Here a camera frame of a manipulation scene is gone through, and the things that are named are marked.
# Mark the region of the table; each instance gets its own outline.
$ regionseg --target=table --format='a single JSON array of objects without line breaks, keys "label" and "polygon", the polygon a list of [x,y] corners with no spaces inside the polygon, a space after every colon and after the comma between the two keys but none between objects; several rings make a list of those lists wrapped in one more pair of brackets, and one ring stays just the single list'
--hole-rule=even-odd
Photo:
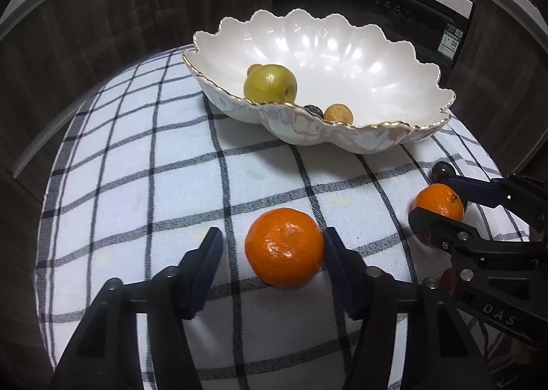
[{"label": "table", "polygon": [[[266,210],[292,207],[322,228],[335,226],[347,247],[398,280],[439,277],[449,255],[418,242],[407,213],[440,160],[478,179],[500,175],[457,119],[423,142],[380,154],[295,147],[220,113],[180,49],[128,68],[81,106],[51,172],[36,292],[52,363],[107,279],[149,279],[216,226],[226,249],[205,309],[184,322],[204,389],[340,388],[360,323],[333,299],[325,270],[296,291],[266,286],[243,252],[246,232]],[[470,205],[465,222],[485,238],[528,239],[528,226],[502,208]],[[464,318],[477,335],[475,319]],[[399,388],[406,329],[401,314],[391,389]],[[150,388],[144,315],[138,330]]]}]

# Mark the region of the fruit bowl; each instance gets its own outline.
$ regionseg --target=fruit bowl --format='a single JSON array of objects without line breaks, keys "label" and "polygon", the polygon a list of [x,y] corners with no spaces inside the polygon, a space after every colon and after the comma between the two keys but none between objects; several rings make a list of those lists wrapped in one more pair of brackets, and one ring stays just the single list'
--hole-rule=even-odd
[{"label": "fruit bowl", "polygon": [[[452,90],[438,85],[439,67],[421,63],[408,41],[391,42],[377,25],[355,27],[340,14],[315,19],[296,9],[285,17],[265,10],[247,22],[221,20],[212,35],[194,34],[196,51],[183,60],[208,99],[229,117],[262,124],[295,145],[331,142],[370,154],[434,134],[450,119]],[[295,103],[244,97],[247,69],[275,63],[297,78]],[[352,125],[328,122],[304,109],[346,104]]]}]

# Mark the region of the black round fruit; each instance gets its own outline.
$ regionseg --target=black round fruit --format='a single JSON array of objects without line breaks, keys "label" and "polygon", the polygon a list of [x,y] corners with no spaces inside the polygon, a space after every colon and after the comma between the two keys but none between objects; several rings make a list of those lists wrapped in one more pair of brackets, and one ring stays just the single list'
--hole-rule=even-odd
[{"label": "black round fruit", "polygon": [[316,107],[315,105],[305,105],[304,108],[308,110],[308,113],[316,114],[317,116],[321,117],[321,119],[323,119],[323,112],[322,109],[320,109],[319,107]]},{"label": "black round fruit", "polygon": [[445,161],[438,161],[432,167],[432,183],[445,184],[450,176],[456,175],[455,168]]}]

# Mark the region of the green and white sticker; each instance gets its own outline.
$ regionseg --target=green and white sticker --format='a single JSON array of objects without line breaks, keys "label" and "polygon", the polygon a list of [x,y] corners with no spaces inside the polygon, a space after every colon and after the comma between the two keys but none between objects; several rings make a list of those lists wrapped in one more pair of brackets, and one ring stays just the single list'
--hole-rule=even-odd
[{"label": "green and white sticker", "polygon": [[443,30],[442,41],[439,43],[438,52],[453,60],[461,38],[462,31],[451,24],[447,24],[446,29]]}]

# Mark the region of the gold rim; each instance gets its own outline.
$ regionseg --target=gold rim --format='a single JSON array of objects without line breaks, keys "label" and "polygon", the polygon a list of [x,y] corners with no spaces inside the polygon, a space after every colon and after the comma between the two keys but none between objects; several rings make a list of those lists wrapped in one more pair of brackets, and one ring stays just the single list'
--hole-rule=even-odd
[{"label": "gold rim", "polygon": [[[223,21],[225,19],[233,19],[233,20],[237,20],[239,23],[247,23],[247,22],[250,22],[251,20],[253,20],[253,17],[255,17],[255,14],[259,13],[260,11],[266,11],[266,10],[257,10],[255,11],[255,13],[253,13],[253,15],[251,16],[251,18],[246,21],[246,22],[240,22],[238,19],[234,19],[233,17],[224,17],[220,22],[219,22],[219,26],[217,28],[217,33],[215,33],[215,36],[217,34],[219,34],[221,32],[221,26],[223,24]],[[305,10],[302,10],[300,8],[296,8],[290,12],[287,13],[287,15],[291,14],[293,11],[304,11],[306,14],[310,15],[307,11]],[[337,16],[341,16],[343,17],[347,22],[348,20],[342,16],[341,14],[330,14],[330,16],[332,15],[337,15]],[[194,35],[192,36],[192,43],[194,44],[194,48],[196,49],[196,53],[199,52],[199,47],[198,47],[198,44],[196,43],[196,34],[198,33],[199,31],[196,31],[194,33]],[[248,104],[250,104],[251,106],[254,106],[254,107],[257,107],[257,106],[261,106],[261,105],[266,105],[266,104],[273,104],[273,105],[285,105],[285,106],[288,106],[289,108],[291,109],[300,109],[300,110],[303,110],[305,111],[306,113],[308,113],[308,110],[306,110],[304,107],[301,107],[300,105],[297,105],[297,104],[294,104],[294,103],[291,103],[291,102],[280,102],[280,101],[271,101],[271,102],[255,102],[255,101],[252,101],[251,99],[248,99],[248,98],[240,98],[239,96],[235,96],[229,92],[227,92],[223,87],[220,87],[219,85],[217,85],[215,82],[213,82],[211,79],[209,79],[207,76],[205,76],[201,71],[197,70],[194,65],[187,59],[186,57],[186,54],[185,52],[188,51],[188,50],[183,50],[181,52],[182,56],[183,56],[183,62],[185,63],[185,65],[190,69],[190,71],[192,71],[194,73],[195,76],[201,78],[202,80],[204,80],[205,82],[207,82],[208,84],[210,84],[211,86],[213,86],[214,88],[216,88],[217,90],[223,92],[224,94],[226,94],[227,96],[229,96],[230,98],[232,99],[236,99],[238,102],[241,102],[241,101],[245,101],[247,102]],[[436,81],[436,84],[439,82],[439,76],[440,76],[441,73],[438,74],[438,81]],[[453,102],[455,101],[455,99],[457,98],[457,95],[455,92],[453,92],[453,96],[451,97],[450,101],[447,103],[446,106],[443,106],[441,109],[439,109],[439,112],[440,113],[446,113],[446,110],[451,107],[451,105],[453,104]],[[355,125],[350,125],[350,124],[346,124],[344,122],[331,122],[331,121],[326,121],[322,118],[320,118],[319,116],[313,116],[312,115],[312,118],[313,119],[317,119],[319,120],[320,122],[323,122],[324,124],[327,124],[327,125],[338,125],[340,127],[346,127],[346,128],[349,128],[351,130],[366,130],[366,129],[377,129],[377,128],[383,128],[383,127],[397,127],[399,125],[402,125],[403,127],[406,127],[406,128],[409,128],[410,130],[414,131],[414,130],[420,130],[420,131],[424,131],[424,130],[430,130],[432,128],[435,128],[435,127],[439,127],[443,124],[446,124],[447,122],[449,122],[451,120],[451,115],[446,113],[446,117],[444,117],[443,119],[441,119],[440,121],[438,122],[435,122],[435,123],[432,123],[432,124],[428,124],[428,125],[410,125],[410,124],[407,124],[406,122],[403,122],[403,121],[390,121],[390,122],[382,122],[382,123],[379,123],[379,124],[367,124],[367,125],[364,125],[363,127],[356,127]]]}]

